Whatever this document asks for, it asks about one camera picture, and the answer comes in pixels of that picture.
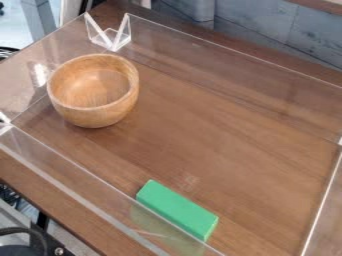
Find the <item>wooden bowl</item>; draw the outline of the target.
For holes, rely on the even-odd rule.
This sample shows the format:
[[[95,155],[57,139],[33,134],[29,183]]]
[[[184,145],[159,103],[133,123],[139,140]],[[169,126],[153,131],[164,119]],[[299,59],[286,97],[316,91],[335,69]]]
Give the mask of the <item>wooden bowl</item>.
[[[83,55],[64,62],[52,72],[46,93],[65,121],[84,128],[107,127],[135,107],[139,72],[119,55]]]

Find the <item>black clamp under table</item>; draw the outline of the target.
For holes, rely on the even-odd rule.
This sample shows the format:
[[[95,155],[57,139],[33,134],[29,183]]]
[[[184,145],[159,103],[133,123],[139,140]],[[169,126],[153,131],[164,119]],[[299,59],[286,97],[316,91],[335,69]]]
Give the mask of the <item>black clamp under table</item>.
[[[40,256],[75,256],[65,245],[48,233],[49,218],[44,213],[30,223],[30,229],[37,236],[29,237],[29,245],[38,250]]]

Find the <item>green rectangular block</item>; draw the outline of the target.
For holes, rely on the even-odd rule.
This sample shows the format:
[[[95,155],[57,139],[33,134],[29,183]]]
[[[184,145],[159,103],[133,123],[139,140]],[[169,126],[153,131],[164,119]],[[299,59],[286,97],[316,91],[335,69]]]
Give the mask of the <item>green rectangular block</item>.
[[[201,241],[207,241],[219,217],[161,183],[149,179],[136,201]]]

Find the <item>clear acrylic corner bracket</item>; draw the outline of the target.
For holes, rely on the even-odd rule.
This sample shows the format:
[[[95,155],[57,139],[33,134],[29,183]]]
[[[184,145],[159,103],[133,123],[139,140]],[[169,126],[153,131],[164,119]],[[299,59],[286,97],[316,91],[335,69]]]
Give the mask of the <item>clear acrylic corner bracket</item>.
[[[84,23],[89,41],[105,50],[117,52],[131,42],[129,16],[124,15],[119,29],[101,29],[88,12],[84,13]]]

